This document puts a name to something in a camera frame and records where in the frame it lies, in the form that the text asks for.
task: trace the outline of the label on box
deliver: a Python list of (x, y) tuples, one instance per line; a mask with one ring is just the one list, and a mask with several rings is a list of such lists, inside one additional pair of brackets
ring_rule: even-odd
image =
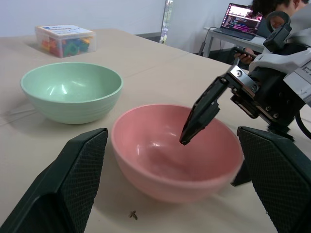
[(70, 34), (80, 34), (80, 33), (92, 33), (92, 31), (77, 27), (75, 25), (56, 25), (56, 26), (42, 26), (39, 27), (46, 31), (49, 31), (56, 35), (70, 35)]

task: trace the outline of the laptop screen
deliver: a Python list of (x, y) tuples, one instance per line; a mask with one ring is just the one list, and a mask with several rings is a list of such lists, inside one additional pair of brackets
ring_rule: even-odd
[(227, 28), (245, 34), (256, 35), (262, 16), (250, 17), (248, 6), (230, 3), (222, 21), (221, 28)]

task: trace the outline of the table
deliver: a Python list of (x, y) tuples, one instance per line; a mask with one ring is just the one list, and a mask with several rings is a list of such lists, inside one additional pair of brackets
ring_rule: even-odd
[(263, 42), (266, 40), (265, 38), (261, 37), (261, 36), (255, 36), (254, 39), (252, 39), (251, 41), (248, 40), (244, 40), (244, 39), (240, 39), (240, 38), (236, 38), (230, 35), (226, 35), (223, 33), (218, 33), (215, 32), (215, 28), (210, 28), (210, 27), (205, 27), (204, 30), (208, 31), (208, 35), (206, 37), (205, 40), (205, 47), (203, 50), (203, 56), (204, 57), (208, 57), (209, 53), (210, 53), (210, 49), (213, 43), (214, 38), (223, 40), (223, 41), (227, 41), (229, 43), (235, 44), (238, 47), (249, 47), (250, 49), (257, 51), (257, 52), (263, 52), (264, 50), (264, 46), (263, 46)]
[[(69, 58), (44, 54), (32, 36), (0, 38), (0, 224), (35, 177), (71, 138), (107, 127), (125, 111), (148, 103), (192, 106), (199, 95), (229, 65), (148, 41), (118, 30), (98, 30), (98, 50)], [(92, 62), (116, 70), (124, 88), (114, 109), (103, 119), (84, 125), (64, 125), (32, 110), (19, 87), (28, 70), (55, 62)], [(262, 119), (250, 119), (230, 101), (219, 99), (217, 118), (233, 131), (240, 125), (265, 129)], [(295, 123), (297, 145), (310, 154), (310, 141)], [(129, 218), (135, 209), (138, 221)], [(276, 233), (252, 184), (226, 187), (213, 197), (192, 204), (166, 204), (137, 191), (122, 175), (108, 140), (100, 187), (86, 233)]]

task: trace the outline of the plastic storage box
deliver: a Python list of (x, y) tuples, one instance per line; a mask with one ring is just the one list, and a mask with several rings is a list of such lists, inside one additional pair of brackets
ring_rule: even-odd
[(57, 57), (96, 51), (96, 33), (75, 25), (35, 28), (38, 45)]

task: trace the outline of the laptop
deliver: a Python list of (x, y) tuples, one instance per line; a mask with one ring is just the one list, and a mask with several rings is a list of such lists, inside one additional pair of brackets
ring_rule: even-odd
[(252, 40), (258, 32), (262, 16), (250, 17), (249, 13), (251, 13), (251, 11), (249, 6), (230, 3), (221, 27), (215, 29), (214, 32), (227, 34), (248, 41)]

